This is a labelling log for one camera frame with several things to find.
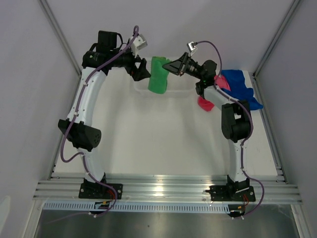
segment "green cloth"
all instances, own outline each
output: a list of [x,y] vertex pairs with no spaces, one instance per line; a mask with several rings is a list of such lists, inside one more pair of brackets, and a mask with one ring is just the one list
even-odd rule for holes
[[169,63],[170,60],[165,57],[152,57],[151,61],[151,77],[148,89],[151,92],[163,94],[167,89],[168,71],[163,69],[163,64]]

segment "blue cloth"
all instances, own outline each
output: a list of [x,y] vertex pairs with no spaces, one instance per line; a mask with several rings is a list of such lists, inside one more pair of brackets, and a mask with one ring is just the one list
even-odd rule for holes
[[253,88],[247,88],[244,81],[243,72],[241,70],[223,70],[221,74],[226,78],[231,91],[222,88],[222,90],[238,100],[247,100],[250,110],[262,109],[263,105],[253,96]]

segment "white wall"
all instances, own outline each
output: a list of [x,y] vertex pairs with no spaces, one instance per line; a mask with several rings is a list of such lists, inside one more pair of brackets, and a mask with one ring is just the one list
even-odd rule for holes
[[36,0],[0,1],[0,32],[0,200],[11,196],[1,237],[18,238],[49,170],[76,74]]
[[[292,0],[49,0],[76,59],[97,41],[99,30],[126,40],[135,24],[149,46],[141,56],[180,57],[190,41],[211,40],[224,68],[253,71]],[[217,60],[205,46],[195,59]]]
[[303,1],[259,75],[283,166],[296,183],[310,216],[317,220],[317,1]]

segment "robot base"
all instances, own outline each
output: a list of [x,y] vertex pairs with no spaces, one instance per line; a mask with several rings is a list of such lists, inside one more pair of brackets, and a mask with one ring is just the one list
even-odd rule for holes
[[243,202],[243,195],[245,195],[249,202],[255,202],[256,197],[254,189],[250,186],[248,189],[230,195],[226,185],[213,185],[209,187],[206,192],[210,193],[211,200],[216,202]]
[[[104,175],[101,180],[102,183],[105,183],[117,192],[117,199],[120,200],[123,192],[123,184],[121,183],[106,183],[106,175]],[[84,182],[80,185],[79,198],[83,199],[102,199],[102,200],[113,200],[113,192],[111,189],[102,186],[95,182],[89,182],[84,179]]]

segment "red cloth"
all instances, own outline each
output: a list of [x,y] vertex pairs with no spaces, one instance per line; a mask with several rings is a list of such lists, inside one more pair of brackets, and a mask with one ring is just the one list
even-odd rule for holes
[[[220,87],[220,88],[225,88],[225,89],[228,89],[230,90],[230,86],[226,80],[226,78],[224,76],[221,76],[219,77],[217,80],[216,80],[216,84]],[[211,103],[210,101],[206,100],[206,99],[203,99],[201,96],[198,97],[198,105],[204,109],[206,112],[210,112],[213,107],[214,107],[214,104]]]

